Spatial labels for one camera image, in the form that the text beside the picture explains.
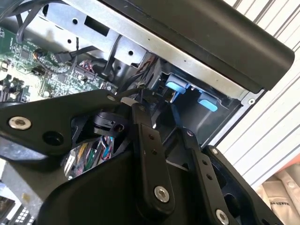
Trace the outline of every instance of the green circuit board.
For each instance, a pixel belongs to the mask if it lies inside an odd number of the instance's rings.
[[[37,49],[40,47],[28,40],[17,43],[14,33],[0,28],[0,101],[28,102],[97,89],[117,91],[115,85],[79,65],[65,75],[48,73],[33,57]],[[52,52],[47,52],[41,61],[56,73],[71,66],[58,63]]]

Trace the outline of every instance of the screw head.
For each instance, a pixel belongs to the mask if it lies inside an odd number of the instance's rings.
[[[107,98],[111,101],[115,101],[116,99],[113,96],[108,95]]]
[[[216,216],[223,225],[229,225],[229,219],[222,210],[216,210]]]
[[[154,189],[154,195],[162,203],[167,203],[170,200],[169,192],[162,186],[157,186]]]
[[[189,135],[189,136],[194,136],[194,134],[193,134],[193,132],[192,131],[190,131],[190,130],[187,130],[187,134]]]
[[[215,148],[211,148],[211,152],[214,153],[215,155],[218,154],[218,150],[216,150]]]
[[[139,106],[139,109],[140,109],[140,110],[142,110],[143,112],[144,112],[144,111],[146,111],[145,107],[144,107],[144,106],[142,106],[142,105],[141,105],[141,106]]]
[[[27,130],[31,127],[31,121],[22,116],[15,116],[8,121],[11,128],[16,130]]]
[[[254,103],[255,103],[255,99],[254,98],[249,99],[249,101],[248,101],[249,105],[253,105]]]

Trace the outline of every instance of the black metal bracket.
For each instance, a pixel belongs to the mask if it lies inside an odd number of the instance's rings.
[[[0,158],[39,171],[53,170],[74,146],[101,135],[114,136],[115,157],[63,184],[54,191],[51,203],[60,205],[62,199],[62,205],[72,207],[73,189],[84,193],[82,190],[90,190],[92,183],[98,187],[94,188],[94,195],[101,188],[104,193],[98,196],[109,204],[117,204],[120,197],[112,200],[105,195],[111,186],[114,191],[122,188],[116,184],[119,179],[122,185],[133,189],[128,192],[134,199],[125,196],[125,204],[118,206],[122,210],[127,203],[131,205],[128,214],[122,215],[129,221],[166,225],[177,224],[178,219],[188,221],[183,224],[282,224],[217,149],[202,150],[195,135],[180,127],[174,106],[165,109],[166,113],[158,118],[158,129],[153,129],[147,108],[138,102],[118,102],[119,98],[97,90],[0,109]],[[26,118],[30,126],[23,129],[24,121],[19,123],[21,129],[16,128],[16,123],[12,126],[11,119],[17,116]],[[134,175],[121,177],[118,163]],[[109,165],[119,168],[118,171],[111,175]],[[105,179],[109,185],[99,182],[96,174],[108,173],[112,176]],[[94,198],[80,197],[80,201],[94,205],[95,212],[103,210]],[[53,206],[48,210],[55,211]]]
[[[80,117],[83,126],[89,117],[102,110],[117,108],[120,102],[111,95],[105,90],[95,90],[0,109],[0,157],[55,169],[59,165],[54,166],[55,158],[75,147],[72,120]],[[25,130],[12,128],[9,120],[13,117],[24,117],[31,126]]]
[[[227,205],[230,205],[230,213],[239,217],[241,224],[283,225],[217,148],[207,146],[203,152],[211,160],[218,181],[222,183],[223,196]]]
[[[175,198],[160,135],[143,105],[132,105],[132,117],[137,207],[146,218],[165,219],[175,209]]]

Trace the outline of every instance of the metal frame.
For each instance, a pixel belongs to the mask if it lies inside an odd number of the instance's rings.
[[[238,99],[244,94],[245,89],[243,87],[192,58],[182,50],[174,47],[135,22],[120,15],[101,2],[96,0],[65,0],[64,2],[229,97]]]
[[[85,20],[87,16],[79,10],[63,4],[49,4],[47,14],[44,15],[40,11],[39,15],[61,27],[64,30],[71,32],[77,37],[91,43],[104,53],[98,54],[98,57],[108,57],[114,43],[116,42],[119,34],[112,29],[108,30],[107,35],[103,35],[92,28],[86,26]],[[127,65],[139,65],[146,55],[146,50],[131,40],[122,37],[116,46],[115,58],[126,63]]]

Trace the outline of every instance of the corrugated panel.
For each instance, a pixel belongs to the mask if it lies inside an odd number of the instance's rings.
[[[296,54],[289,72],[218,145],[255,188],[300,153],[300,2],[237,0],[227,3]]]

